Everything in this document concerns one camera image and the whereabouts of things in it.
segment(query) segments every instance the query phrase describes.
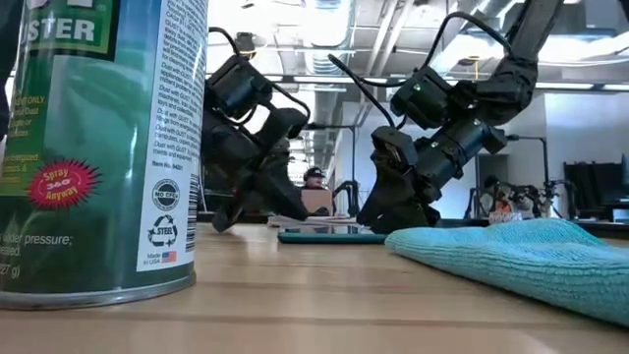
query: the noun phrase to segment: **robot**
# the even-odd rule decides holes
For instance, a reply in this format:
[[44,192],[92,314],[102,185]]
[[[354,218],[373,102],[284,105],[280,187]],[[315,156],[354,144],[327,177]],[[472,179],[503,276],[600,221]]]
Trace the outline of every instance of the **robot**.
[[[256,70],[224,29],[210,28],[209,32],[222,33],[234,55],[205,81],[202,162],[216,167],[238,191],[219,209],[212,225],[219,232],[227,230],[238,221],[253,195],[262,197],[278,214],[305,220],[308,210],[299,189],[288,178],[288,140],[297,138],[308,123],[309,108]],[[275,107],[271,103],[274,89],[301,105],[306,114]],[[252,134],[245,123],[253,118],[258,105],[267,108],[269,115],[262,128]],[[245,115],[244,120],[235,121]]]
[[[426,64],[401,85],[377,84],[352,73],[333,56],[373,104],[381,108],[365,86],[400,89],[390,101],[391,111],[404,116],[395,126],[372,133],[376,181],[357,216],[374,233],[435,226],[439,213],[429,205],[441,198],[441,189],[452,178],[463,176],[463,166],[482,148],[497,153],[507,145],[503,130],[496,127],[513,119],[531,102],[538,78],[538,53],[557,18],[563,0],[527,0],[503,37],[465,13],[448,15],[429,53]],[[428,63],[448,21],[463,18],[478,26],[504,47],[504,58],[483,82],[460,81],[451,86]],[[412,138],[400,128],[411,119],[423,129],[437,129],[430,138]]]

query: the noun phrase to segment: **cap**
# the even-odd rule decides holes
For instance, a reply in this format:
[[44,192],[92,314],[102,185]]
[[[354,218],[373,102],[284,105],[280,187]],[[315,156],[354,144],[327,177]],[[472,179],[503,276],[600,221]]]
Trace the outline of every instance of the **cap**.
[[325,178],[325,175],[323,174],[323,171],[320,168],[311,167],[308,169],[308,171],[306,171],[306,173],[304,173],[304,180],[306,181],[307,179],[311,177]]

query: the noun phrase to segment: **blue microfiber cloth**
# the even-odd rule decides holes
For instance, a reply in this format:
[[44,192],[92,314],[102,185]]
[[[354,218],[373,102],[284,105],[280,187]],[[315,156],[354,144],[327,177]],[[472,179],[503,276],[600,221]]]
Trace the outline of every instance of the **blue microfiber cloth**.
[[569,221],[406,229],[385,245],[441,270],[629,326],[629,249]]

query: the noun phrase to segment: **red starburst label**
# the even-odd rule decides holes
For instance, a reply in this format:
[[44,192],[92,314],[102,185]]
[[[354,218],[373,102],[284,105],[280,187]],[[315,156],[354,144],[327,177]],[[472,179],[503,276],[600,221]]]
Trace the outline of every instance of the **red starburst label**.
[[55,162],[39,169],[30,183],[30,201],[37,208],[76,206],[93,193],[99,174],[84,162]]

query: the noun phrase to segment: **table surface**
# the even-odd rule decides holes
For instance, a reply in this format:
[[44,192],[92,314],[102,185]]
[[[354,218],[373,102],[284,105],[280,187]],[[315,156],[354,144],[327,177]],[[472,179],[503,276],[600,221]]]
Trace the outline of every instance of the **table surface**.
[[[382,246],[277,243],[200,226],[198,283],[132,304],[0,312],[3,353],[627,353],[629,330],[455,277]],[[629,246],[629,243],[614,243]]]

